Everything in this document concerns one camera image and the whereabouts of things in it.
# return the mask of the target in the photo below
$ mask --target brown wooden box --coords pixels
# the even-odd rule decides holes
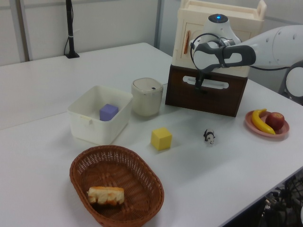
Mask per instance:
[[[171,65],[165,104],[235,117],[247,77],[212,72],[207,74],[207,79],[227,82],[228,88],[201,87],[199,91],[195,85],[183,81],[184,76],[196,78],[197,74],[197,70]]]

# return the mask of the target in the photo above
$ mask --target bread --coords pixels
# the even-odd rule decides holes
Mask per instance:
[[[90,204],[98,203],[100,205],[117,205],[124,202],[124,189],[118,187],[90,187],[88,200]]]

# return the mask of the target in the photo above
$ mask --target yellow cube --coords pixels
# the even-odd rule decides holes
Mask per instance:
[[[157,150],[170,148],[171,140],[172,134],[164,127],[151,132],[151,144]]]

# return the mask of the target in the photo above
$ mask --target banana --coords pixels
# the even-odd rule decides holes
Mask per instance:
[[[265,122],[263,122],[260,118],[260,114],[266,111],[266,109],[262,110],[254,110],[251,115],[251,121],[262,132],[266,132],[269,134],[276,134],[275,131]]]

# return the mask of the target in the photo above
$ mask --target pink plate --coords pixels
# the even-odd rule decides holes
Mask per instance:
[[[257,129],[257,128],[255,127],[255,125],[254,125],[254,124],[252,123],[252,121],[251,121],[252,112],[253,112],[253,111],[250,111],[250,112],[248,112],[248,113],[246,114],[246,116],[245,116],[245,123],[246,123],[246,125],[247,125],[251,130],[255,131],[256,133],[258,133],[258,134],[260,134],[260,135],[262,135],[262,136],[274,137],[274,138],[283,137],[283,136],[285,136],[285,135],[288,133],[288,131],[289,131],[289,124],[287,123],[287,121],[285,121],[283,127],[282,127],[280,130],[275,131],[275,133],[276,133],[275,135],[260,131],[259,129]],[[270,114],[270,112],[268,112],[268,111],[265,111],[265,112],[261,113],[261,114],[260,114],[261,120],[265,122],[265,119],[266,119],[266,117],[267,117],[269,114]]]

